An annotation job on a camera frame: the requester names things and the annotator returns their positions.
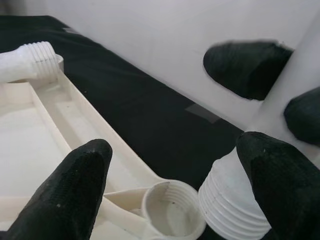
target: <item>white plastic tube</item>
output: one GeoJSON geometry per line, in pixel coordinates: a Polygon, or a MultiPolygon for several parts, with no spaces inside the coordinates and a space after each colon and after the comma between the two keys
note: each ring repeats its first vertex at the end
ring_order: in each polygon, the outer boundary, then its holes
{"type": "MultiPolygon", "coordinates": [[[[297,140],[288,130],[283,112],[292,98],[320,86],[319,43],[320,14],[247,129],[294,145],[312,162],[319,155],[319,148],[297,140]]],[[[209,226],[228,240],[258,240],[270,229],[236,149],[213,163],[198,196],[200,209],[209,226]]]]}
{"type": "Polygon", "coordinates": [[[59,66],[51,44],[46,41],[25,44],[10,52],[0,53],[0,83],[22,79],[53,82],[59,66]]]}

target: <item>white wall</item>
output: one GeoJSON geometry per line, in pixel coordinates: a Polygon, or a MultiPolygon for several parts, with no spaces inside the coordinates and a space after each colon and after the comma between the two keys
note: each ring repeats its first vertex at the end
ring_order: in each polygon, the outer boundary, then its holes
{"type": "Polygon", "coordinates": [[[230,39],[278,39],[295,48],[320,8],[319,0],[24,1],[26,14],[58,18],[243,129],[260,104],[213,82],[204,53],[230,39]]]}

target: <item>black cloth surface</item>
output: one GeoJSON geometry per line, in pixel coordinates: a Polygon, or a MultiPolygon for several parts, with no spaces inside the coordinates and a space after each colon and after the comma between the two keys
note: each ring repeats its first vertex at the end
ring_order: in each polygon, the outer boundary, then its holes
{"type": "MultiPolygon", "coordinates": [[[[0,16],[0,53],[50,42],[64,58],[65,74],[152,170],[198,190],[214,160],[234,148],[242,131],[186,111],[194,102],[65,28],[50,16],[0,16]]],[[[200,239],[223,238],[207,227],[200,239]]]]}

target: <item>white plastic part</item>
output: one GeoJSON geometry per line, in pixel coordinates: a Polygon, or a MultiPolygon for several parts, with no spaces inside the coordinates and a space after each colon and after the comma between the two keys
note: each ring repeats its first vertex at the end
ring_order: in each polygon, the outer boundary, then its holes
{"type": "Polygon", "coordinates": [[[0,53],[0,83],[37,79],[46,83],[57,79],[59,66],[51,44],[46,41],[25,44],[0,53]]]}
{"type": "Polygon", "coordinates": [[[197,192],[157,176],[62,71],[51,83],[0,84],[0,231],[66,154],[92,139],[107,140],[113,156],[91,240],[196,240],[202,234],[197,192]]]}
{"type": "MultiPolygon", "coordinates": [[[[319,168],[320,150],[298,141],[283,112],[289,101],[320,86],[320,14],[294,51],[247,131],[263,132],[297,147],[319,168]]],[[[209,226],[227,240],[258,240],[270,225],[255,201],[236,149],[216,160],[199,190],[199,204],[209,226]]]]}

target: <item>plastic pipe connector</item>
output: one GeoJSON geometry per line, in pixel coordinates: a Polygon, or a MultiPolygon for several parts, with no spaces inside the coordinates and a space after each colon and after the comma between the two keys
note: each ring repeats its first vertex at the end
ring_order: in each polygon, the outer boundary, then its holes
{"type": "Polygon", "coordinates": [[[0,53],[0,83],[22,79],[56,80],[59,66],[56,53],[47,41],[25,44],[0,53]]]}

